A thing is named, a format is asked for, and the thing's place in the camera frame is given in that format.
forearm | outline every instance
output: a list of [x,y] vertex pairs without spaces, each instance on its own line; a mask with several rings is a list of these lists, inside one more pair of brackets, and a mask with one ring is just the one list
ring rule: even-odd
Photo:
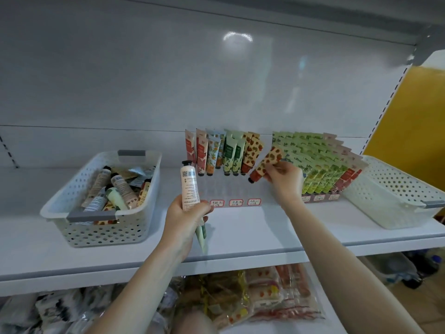
[[87,334],[144,334],[178,264],[176,253],[158,245]]
[[349,334],[423,333],[391,292],[304,206],[284,210]]

yellow wall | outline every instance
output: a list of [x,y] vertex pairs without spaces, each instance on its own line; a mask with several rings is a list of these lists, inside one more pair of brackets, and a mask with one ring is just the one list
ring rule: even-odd
[[364,152],[445,191],[445,71],[411,67]]

hand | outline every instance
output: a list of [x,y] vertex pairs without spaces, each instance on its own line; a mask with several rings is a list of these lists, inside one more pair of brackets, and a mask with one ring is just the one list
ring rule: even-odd
[[205,215],[212,212],[213,208],[206,200],[201,200],[193,209],[185,212],[182,209],[182,196],[177,196],[167,210],[159,244],[173,248],[181,262],[184,261],[192,248],[193,235],[201,218],[206,222],[208,217]]
[[301,202],[303,171],[290,162],[281,161],[275,165],[266,164],[264,175],[274,188],[278,203],[284,205]]

left hand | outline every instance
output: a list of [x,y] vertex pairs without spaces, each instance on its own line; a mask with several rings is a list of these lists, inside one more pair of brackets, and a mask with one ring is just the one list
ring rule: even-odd
[[213,209],[214,207],[206,200],[201,200],[193,209],[185,212],[182,209],[182,196],[177,196],[167,210],[164,232],[159,245],[173,248],[181,262],[184,261],[192,248],[193,235],[201,218],[206,222],[208,217],[205,215]]

right hand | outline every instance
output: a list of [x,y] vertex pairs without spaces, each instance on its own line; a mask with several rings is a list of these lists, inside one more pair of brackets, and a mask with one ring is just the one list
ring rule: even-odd
[[264,175],[274,188],[281,207],[290,203],[301,202],[303,189],[303,171],[290,162],[281,161],[275,165],[266,164]]

